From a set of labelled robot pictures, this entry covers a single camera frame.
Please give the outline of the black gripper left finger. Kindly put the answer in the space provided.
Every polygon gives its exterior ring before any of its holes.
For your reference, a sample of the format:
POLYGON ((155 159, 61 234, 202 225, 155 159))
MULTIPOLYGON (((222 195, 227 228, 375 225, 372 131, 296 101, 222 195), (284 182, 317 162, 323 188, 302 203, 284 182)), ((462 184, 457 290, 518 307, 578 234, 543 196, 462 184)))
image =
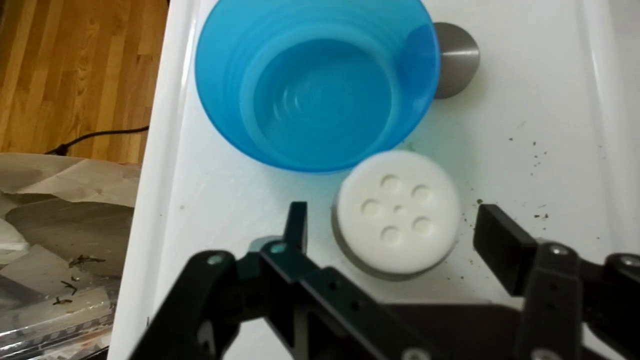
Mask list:
POLYGON ((287 250, 305 252, 307 243, 307 204, 292 203, 284 226, 281 243, 287 250))

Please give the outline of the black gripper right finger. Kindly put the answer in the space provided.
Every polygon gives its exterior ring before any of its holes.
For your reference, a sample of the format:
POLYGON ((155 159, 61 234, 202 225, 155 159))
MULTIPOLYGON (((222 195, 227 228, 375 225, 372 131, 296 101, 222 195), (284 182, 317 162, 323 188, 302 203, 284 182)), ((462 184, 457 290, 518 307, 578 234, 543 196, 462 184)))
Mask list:
POLYGON ((535 293, 543 246, 497 204, 478 208, 472 244, 510 297, 535 293))

